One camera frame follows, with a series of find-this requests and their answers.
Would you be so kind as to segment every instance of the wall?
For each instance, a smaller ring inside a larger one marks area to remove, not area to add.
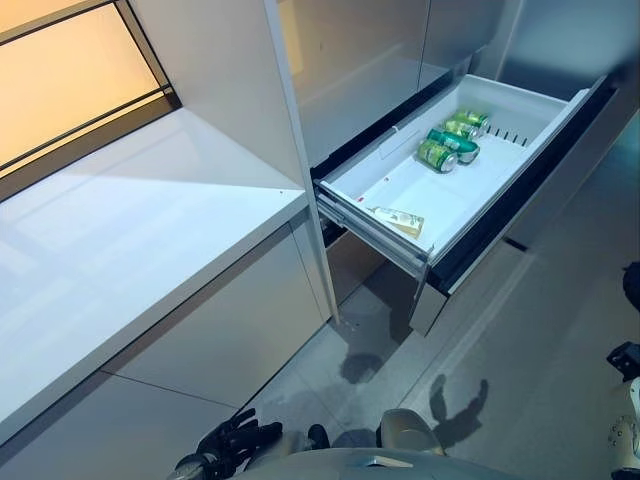
[[[185,107],[303,185],[262,0],[133,0]]]

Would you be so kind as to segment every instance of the cabinet door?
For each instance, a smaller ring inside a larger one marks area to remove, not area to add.
[[[322,324],[287,224],[107,369],[241,407]]]
[[[275,0],[267,3],[275,8]],[[416,93],[425,0],[278,0],[310,166]]]
[[[0,478],[162,479],[235,413],[97,373],[2,446]]]

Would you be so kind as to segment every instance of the window frame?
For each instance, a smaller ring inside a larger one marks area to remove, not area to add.
[[[78,15],[90,12],[94,9],[113,4],[120,15],[129,34],[142,54],[149,70],[155,77],[159,87],[144,95],[132,99],[113,110],[92,118],[87,122],[74,127],[63,134],[38,145],[28,152],[10,160],[0,167],[0,202],[28,188],[49,175],[80,160],[86,155],[108,145],[109,143],[157,120],[158,118],[182,107],[178,95],[169,81],[164,68],[149,43],[149,39],[142,30],[138,18],[135,16],[128,0],[85,0],[70,7],[58,10],[34,21],[12,28],[0,33],[0,47],[13,40],[19,39],[38,30],[45,29],[60,22],[64,22]],[[63,142],[69,137],[85,128],[91,127],[118,112],[143,101],[144,99],[162,93],[162,96],[140,107],[108,121],[104,125],[96,127],[89,132],[81,134],[75,139],[62,143],[53,150],[28,160],[24,165],[6,173],[9,168],[29,157],[37,155],[38,151]]]

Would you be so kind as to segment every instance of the window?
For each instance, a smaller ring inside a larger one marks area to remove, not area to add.
[[[126,1],[0,9],[0,201],[180,106]]]

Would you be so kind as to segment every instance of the drawer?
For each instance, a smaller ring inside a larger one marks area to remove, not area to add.
[[[316,178],[318,208],[413,276],[416,302],[425,284],[448,297],[606,105],[609,85],[603,77],[566,102],[466,75]],[[470,165],[435,172],[417,159],[417,147],[461,107],[489,113],[489,132]],[[420,236],[377,219],[375,207],[424,217]]]

